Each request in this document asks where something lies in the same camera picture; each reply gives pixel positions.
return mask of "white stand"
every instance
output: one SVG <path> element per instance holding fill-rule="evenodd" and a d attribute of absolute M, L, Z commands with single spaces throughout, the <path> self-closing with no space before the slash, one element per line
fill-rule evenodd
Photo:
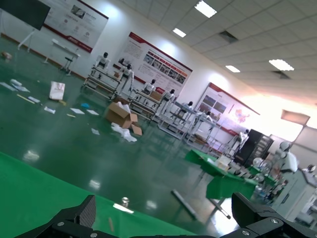
<path fill-rule="evenodd" d="M 28 45 L 28 52 L 30 52 L 30 45 L 31 45 L 32 36 L 33 36 L 33 34 L 34 34 L 34 31 L 35 31 L 35 29 L 33 29 L 32 32 L 31 32 L 27 37 L 25 37 L 23 41 L 21 41 L 21 43 L 18 45 L 18 50 L 20 50 L 21 46 L 22 46 L 28 39 L 30 39 L 29 45 Z"/>

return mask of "ceiling light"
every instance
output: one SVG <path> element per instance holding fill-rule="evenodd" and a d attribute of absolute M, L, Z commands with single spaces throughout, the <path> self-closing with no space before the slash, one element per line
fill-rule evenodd
<path fill-rule="evenodd" d="M 121 206 L 119 204 L 116 204 L 116 203 L 114 203 L 113 207 L 116 208 L 116 209 L 119 209 L 121 211 L 130 213 L 130 214 L 134 213 L 134 211 L 131 211 L 130 209 L 127 209 L 126 207 L 123 207 L 123 206 Z"/>
<path fill-rule="evenodd" d="M 179 30 L 179 29 L 177 29 L 177 28 L 175 28 L 174 30 L 173 30 L 173 32 L 175 32 L 177 35 L 179 35 L 180 37 L 184 37 L 184 36 L 186 36 L 186 34 L 184 33 L 184 32 L 182 32 L 181 30 Z"/>
<path fill-rule="evenodd" d="M 234 73 L 240 73 L 240 70 L 238 70 L 236 67 L 233 67 L 232 65 L 226 65 L 226 68 Z"/>
<path fill-rule="evenodd" d="M 199 1 L 199 3 L 197 3 L 195 8 L 208 18 L 211 18 L 213 15 L 217 13 L 215 9 L 213 9 L 211 6 L 209 6 L 202 0 Z"/>
<path fill-rule="evenodd" d="M 287 62 L 285 62 L 282 59 L 273 59 L 273 60 L 269 60 L 268 62 L 270 62 L 274 67 L 278 68 L 281 71 L 294 70 L 292 66 L 290 66 Z"/>

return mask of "blue object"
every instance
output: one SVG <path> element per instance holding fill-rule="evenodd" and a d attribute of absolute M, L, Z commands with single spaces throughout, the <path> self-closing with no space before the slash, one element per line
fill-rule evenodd
<path fill-rule="evenodd" d="M 88 103 L 82 103 L 81 105 L 83 108 L 89 108 L 89 104 Z"/>

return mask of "green tablecloth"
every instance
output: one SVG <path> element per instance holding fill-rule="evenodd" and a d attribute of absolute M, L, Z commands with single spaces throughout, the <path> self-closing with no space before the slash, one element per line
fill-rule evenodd
<path fill-rule="evenodd" d="M 0 153 L 1 237 L 11 238 L 48 222 L 61 209 L 79 205 L 87 195 L 81 188 L 54 178 Z M 128 214 L 113 208 L 113 202 L 96 196 L 93 226 L 120 238 L 153 235 L 194 235 L 148 215 Z M 108 218 L 111 217 L 114 232 Z"/>
<path fill-rule="evenodd" d="M 250 199 L 258 184 L 254 180 L 240 178 L 218 168 L 211 162 L 216 160 L 215 157 L 198 150 L 191 150 L 185 160 L 200 165 L 203 171 L 214 177 L 207 186 L 206 198 L 209 199 L 229 198 L 234 192 L 240 192 Z"/>

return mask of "wall poster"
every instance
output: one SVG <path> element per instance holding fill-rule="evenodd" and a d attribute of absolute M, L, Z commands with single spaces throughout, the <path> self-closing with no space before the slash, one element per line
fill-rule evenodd
<path fill-rule="evenodd" d="M 212 119 L 231 135 L 251 129 L 253 122 L 260 115 L 213 83 L 207 87 L 196 110 L 211 111 Z"/>
<path fill-rule="evenodd" d="M 132 65 L 135 79 L 142 83 L 155 79 L 156 91 L 163 93 L 175 89 L 176 96 L 192 73 L 189 67 L 132 32 L 119 60 L 113 66 L 121 68 L 128 64 Z"/>
<path fill-rule="evenodd" d="M 44 27 L 91 52 L 108 17 L 81 0 L 40 0 L 50 6 Z"/>

